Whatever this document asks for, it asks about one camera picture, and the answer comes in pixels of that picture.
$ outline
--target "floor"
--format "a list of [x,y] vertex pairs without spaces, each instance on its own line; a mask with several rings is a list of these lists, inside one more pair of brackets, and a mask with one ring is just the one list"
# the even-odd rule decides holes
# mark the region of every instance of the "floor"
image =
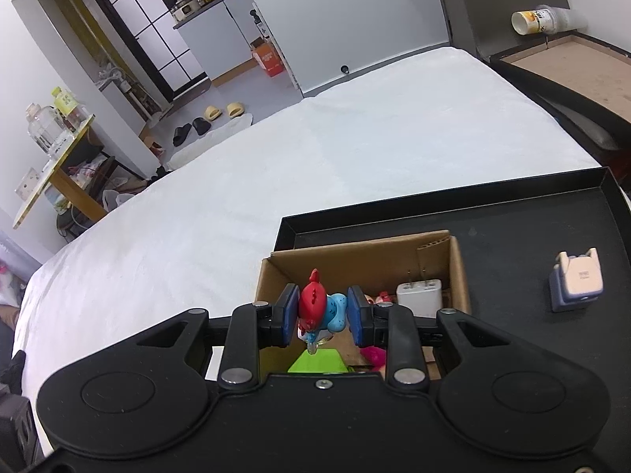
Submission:
[[197,99],[162,119],[152,129],[156,141],[165,148],[165,154],[160,161],[166,163],[175,151],[200,138],[195,128],[191,128],[184,144],[180,147],[173,146],[175,128],[192,123],[193,119],[203,116],[208,105],[224,111],[222,116],[212,123],[212,129],[216,129],[230,120],[225,113],[226,105],[229,103],[243,103],[245,111],[252,114],[253,123],[256,123],[301,100],[301,92],[294,88],[286,71],[270,78],[263,69],[256,66],[220,87],[211,87]]

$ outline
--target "wooden table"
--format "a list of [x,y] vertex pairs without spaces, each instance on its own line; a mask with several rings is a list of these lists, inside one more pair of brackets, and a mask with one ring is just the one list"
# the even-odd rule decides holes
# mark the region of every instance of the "wooden table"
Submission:
[[24,218],[26,218],[26,215],[28,215],[28,212],[30,212],[31,208],[37,199],[43,194],[43,191],[49,183],[66,196],[67,199],[91,221],[100,221],[100,219],[107,215],[105,209],[103,209],[98,202],[92,199],[92,197],[90,197],[61,169],[61,166],[68,158],[69,154],[83,138],[83,135],[89,131],[92,121],[94,121],[94,115],[88,117],[81,124],[79,130],[75,134],[75,139],[68,145],[67,149],[59,157],[59,159],[50,160],[45,165],[43,172],[40,174],[40,179],[37,185],[33,189],[33,192],[31,192],[31,195],[28,196],[28,199],[24,201],[24,204],[21,206],[20,211],[13,221],[14,229],[20,227],[20,224],[24,221]]

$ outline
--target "silver bolt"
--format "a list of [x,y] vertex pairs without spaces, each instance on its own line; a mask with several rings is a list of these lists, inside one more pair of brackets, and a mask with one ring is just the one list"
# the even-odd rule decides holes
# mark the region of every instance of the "silver bolt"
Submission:
[[252,378],[252,372],[245,368],[228,368],[222,373],[222,379],[228,384],[243,384]]
[[425,373],[416,368],[402,368],[394,372],[394,380],[401,384],[419,384],[425,380]]
[[316,380],[315,387],[318,389],[329,389],[333,387],[333,382],[328,379]]

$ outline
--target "wooden table leg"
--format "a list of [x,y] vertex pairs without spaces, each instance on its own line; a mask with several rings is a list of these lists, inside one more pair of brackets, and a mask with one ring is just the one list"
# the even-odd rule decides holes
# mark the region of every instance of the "wooden table leg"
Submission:
[[92,222],[99,222],[107,215],[105,209],[61,169],[55,171],[50,182]]

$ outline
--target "bed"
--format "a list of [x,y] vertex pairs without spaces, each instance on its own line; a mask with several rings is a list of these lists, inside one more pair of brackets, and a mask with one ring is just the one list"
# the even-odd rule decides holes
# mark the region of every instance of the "bed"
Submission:
[[283,216],[596,165],[461,50],[370,72],[218,144],[50,259],[15,333],[24,394],[34,402],[57,369],[187,308],[218,317],[251,302]]

